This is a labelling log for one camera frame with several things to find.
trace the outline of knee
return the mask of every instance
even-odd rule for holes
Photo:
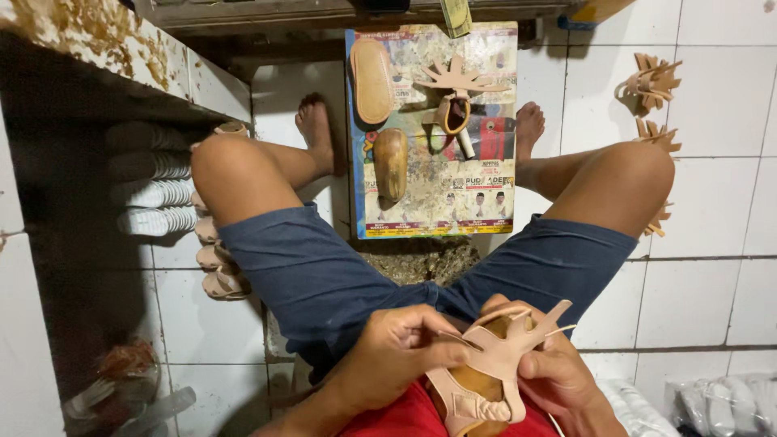
[[[200,189],[213,180],[223,180],[242,171],[252,171],[251,166],[264,158],[265,153],[257,142],[240,135],[211,135],[192,151],[192,178]]]
[[[660,146],[622,142],[610,146],[602,158],[625,186],[661,197],[661,201],[669,195],[674,182],[674,160]]]

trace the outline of leg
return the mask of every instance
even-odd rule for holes
[[[194,149],[197,192],[213,213],[242,273],[317,383],[350,349],[376,309],[433,302],[425,285],[384,278],[294,192],[333,171],[324,105],[303,100],[297,126],[308,150],[237,135]]]
[[[294,190],[332,174],[326,107],[308,96],[294,116],[308,149],[258,142],[238,135],[211,136],[195,148],[192,174],[217,222],[230,225],[265,212],[302,206]]]
[[[544,131],[542,112],[527,103],[516,119],[516,184],[554,203],[441,290],[438,309],[474,319],[496,293],[545,312],[569,299],[575,305],[559,323],[576,323],[665,202],[674,163],[654,145],[631,142],[531,159],[531,148]]]
[[[545,119],[533,103],[524,105],[516,118],[518,130],[529,127],[517,132],[516,183],[554,202],[543,218],[589,223],[638,237],[666,201],[674,164],[658,146],[622,142],[531,159]]]

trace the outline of blue shorts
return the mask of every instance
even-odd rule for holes
[[[449,287],[399,286],[383,277],[319,216],[314,203],[268,212],[219,229],[235,261],[278,319],[287,350],[318,382],[348,352],[377,309],[429,304],[473,321],[496,293],[549,311],[574,305],[576,323],[637,244],[611,229],[535,214],[524,229]]]

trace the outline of bare foot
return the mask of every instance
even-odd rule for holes
[[[332,133],[321,95],[313,93],[305,96],[299,103],[299,112],[294,116],[294,122],[308,144],[308,153],[319,167],[320,176],[333,174],[335,163]]]
[[[545,117],[537,103],[526,103],[515,114],[515,150],[518,162],[531,159],[531,150],[545,131]]]

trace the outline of dirt on floor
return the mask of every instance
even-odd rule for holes
[[[383,276],[399,285],[435,281],[450,285],[480,261],[470,238],[356,240],[350,245]]]

